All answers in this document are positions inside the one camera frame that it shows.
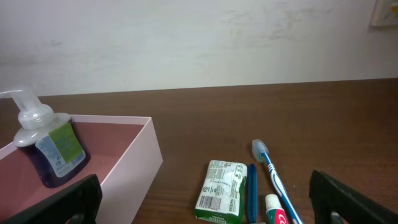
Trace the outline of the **clear foam soap pump bottle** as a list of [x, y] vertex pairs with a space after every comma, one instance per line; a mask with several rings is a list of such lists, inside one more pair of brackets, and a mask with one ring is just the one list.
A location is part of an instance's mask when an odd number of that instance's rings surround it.
[[45, 187], [66, 184], [86, 167], [91, 155], [75, 133], [69, 114], [54, 112], [28, 88], [1, 95], [11, 97], [19, 108], [21, 129], [13, 144], [29, 158]]

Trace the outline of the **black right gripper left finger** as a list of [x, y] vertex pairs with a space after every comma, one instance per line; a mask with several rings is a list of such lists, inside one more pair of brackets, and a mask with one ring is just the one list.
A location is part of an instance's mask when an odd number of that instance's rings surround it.
[[2, 224], [95, 224], [102, 198], [99, 179], [90, 174]]

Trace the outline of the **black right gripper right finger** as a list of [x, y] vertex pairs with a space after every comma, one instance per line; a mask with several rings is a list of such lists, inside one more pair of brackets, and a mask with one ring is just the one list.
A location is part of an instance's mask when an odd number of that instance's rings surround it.
[[309, 187], [315, 223], [332, 223], [333, 212], [352, 224], [397, 223], [396, 213], [325, 172], [314, 170]]

